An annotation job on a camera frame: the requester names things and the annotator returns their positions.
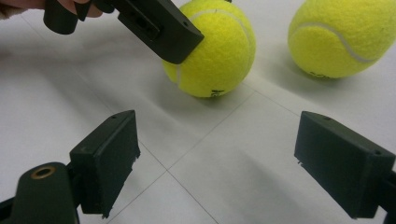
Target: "human hand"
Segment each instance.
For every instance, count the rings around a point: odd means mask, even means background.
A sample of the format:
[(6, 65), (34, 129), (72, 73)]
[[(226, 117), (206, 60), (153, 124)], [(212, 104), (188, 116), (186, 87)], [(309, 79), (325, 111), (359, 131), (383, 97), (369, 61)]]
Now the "human hand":
[[(75, 2), (84, 4), (89, 2), (90, 0), (58, 0), (59, 3), (64, 6), (67, 10), (76, 14)], [(11, 6), (11, 7), (18, 7), (18, 8), (38, 8), (44, 9), (46, 0), (0, 0), (0, 4)], [(102, 15), (102, 11), (99, 10), (96, 6), (92, 5), (88, 16), (89, 17), (99, 17)]]

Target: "yellow tennis ball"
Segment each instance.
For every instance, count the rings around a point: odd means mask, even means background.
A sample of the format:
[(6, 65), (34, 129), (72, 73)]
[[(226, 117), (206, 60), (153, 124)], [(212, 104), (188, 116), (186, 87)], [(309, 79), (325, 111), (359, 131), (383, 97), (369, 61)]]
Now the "yellow tennis ball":
[(395, 38), (395, 0), (306, 0), (289, 28), (293, 60), (317, 77), (359, 73)]
[(204, 40), (181, 64), (163, 61), (165, 73), (196, 97), (215, 97), (233, 90), (253, 64), (256, 40), (244, 13), (224, 0), (192, 0), (180, 11)]

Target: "white table surface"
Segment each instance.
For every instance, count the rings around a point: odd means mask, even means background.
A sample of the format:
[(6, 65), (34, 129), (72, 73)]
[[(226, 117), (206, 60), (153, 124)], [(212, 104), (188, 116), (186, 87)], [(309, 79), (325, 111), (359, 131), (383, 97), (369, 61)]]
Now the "white table surface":
[(80, 214), (81, 223), (382, 223), (382, 209), (349, 218), (293, 152), (307, 110), (396, 153), (396, 46), (354, 77), (309, 77), (287, 46), (302, 2), (234, 0), (255, 30), (256, 60), (237, 89), (212, 100), (180, 91), (117, 13), (67, 36), (41, 10), (0, 21), (0, 201), (24, 172), (68, 163), (107, 117), (134, 109), (142, 156), (110, 218)]

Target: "black plastic part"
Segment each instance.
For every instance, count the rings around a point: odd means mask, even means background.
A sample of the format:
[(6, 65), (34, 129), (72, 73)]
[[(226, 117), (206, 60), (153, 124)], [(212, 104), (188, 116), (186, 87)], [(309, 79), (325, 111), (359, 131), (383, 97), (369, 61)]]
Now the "black plastic part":
[(53, 32), (70, 35), (76, 30), (77, 15), (64, 8), (58, 0), (46, 0), (44, 23)]
[(7, 199), (3, 202), (0, 202), (0, 223), (3, 223), (3, 220), (11, 217), (12, 204), (14, 203), (14, 198)]
[(76, 12), (77, 12), (77, 17), (81, 21), (85, 21), (85, 18), (87, 18), (88, 11), (90, 10), (92, 0), (90, 0), (87, 3), (80, 4), (75, 2), (75, 7), (76, 7)]
[(78, 223), (65, 165), (51, 162), (21, 176), (8, 223)]
[(85, 189), (80, 200), (85, 214), (108, 217), (139, 156), (134, 111), (108, 118), (70, 152)]
[(113, 0), (119, 20), (169, 63), (182, 63), (204, 39), (171, 1)]
[(97, 8), (99, 8), (99, 10), (105, 13), (112, 13), (115, 9), (113, 6), (111, 6), (110, 3), (108, 3), (107, 0), (97, 0), (97, 1), (93, 1), (93, 3)]
[(352, 217), (374, 217), (395, 156), (336, 120), (304, 111), (295, 157)]

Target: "tennis ball seam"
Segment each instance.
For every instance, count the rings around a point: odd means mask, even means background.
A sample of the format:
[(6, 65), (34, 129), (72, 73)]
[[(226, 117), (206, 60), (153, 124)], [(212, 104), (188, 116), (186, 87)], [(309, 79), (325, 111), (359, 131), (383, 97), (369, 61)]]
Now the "tennis ball seam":
[(336, 30), (335, 30), (334, 28), (332, 28), (330, 25), (325, 24), (325, 23), (322, 23), (322, 22), (313, 22), (313, 21), (312, 21), (312, 22), (305, 22), (305, 23), (302, 23), (302, 24), (300, 24), (299, 26), (297, 26), (297, 28), (291, 33), (290, 38), (292, 38), (292, 36), (293, 36), (298, 30), (304, 29), (304, 28), (306, 28), (306, 27), (313, 27), (313, 26), (317, 26), (317, 27), (323, 28), (323, 29), (328, 30), (328, 31), (332, 32), (333, 34), (335, 34), (335, 35), (339, 38), (339, 40), (341, 41), (341, 43), (344, 45), (344, 47), (345, 47), (346, 51), (349, 53), (349, 55), (350, 55), (352, 58), (354, 58), (356, 61), (358, 61), (358, 62), (360, 62), (360, 63), (373, 63), (373, 62), (375, 62), (376, 60), (378, 60), (378, 59), (367, 59), (367, 58), (364, 58), (364, 57), (360, 56), (358, 53), (356, 53), (356, 52), (353, 50), (352, 47), (350, 47), (350, 45), (347, 43), (347, 40), (344, 38), (344, 36), (343, 36), (340, 32), (336, 31)]
[[(192, 16), (190, 16), (189, 20), (191, 22), (193, 22), (195, 19), (197, 19), (198, 17), (200, 17), (202, 15), (209, 14), (209, 13), (218, 13), (218, 12), (222, 13), (222, 14), (224, 14), (226, 16), (231, 17), (233, 20), (235, 20), (240, 25), (240, 27), (242, 28), (242, 30), (244, 32), (244, 35), (245, 35), (245, 37), (247, 39), (248, 44), (251, 46), (252, 43), (250, 42), (250, 39), (248, 38), (248, 29), (246, 28), (246, 26), (244, 25), (244, 23), (241, 20), (239, 20), (233, 13), (231, 13), (231, 12), (229, 12), (227, 10), (219, 9), (219, 8), (211, 8), (211, 9), (199, 11), (199, 12), (193, 14)], [(248, 48), (248, 50), (249, 50), (248, 62), (251, 62), (251, 57), (252, 56), (251, 56), (250, 48)], [(176, 74), (177, 74), (177, 86), (179, 87), (181, 76), (182, 76), (181, 64), (177, 64), (177, 66), (176, 66)]]

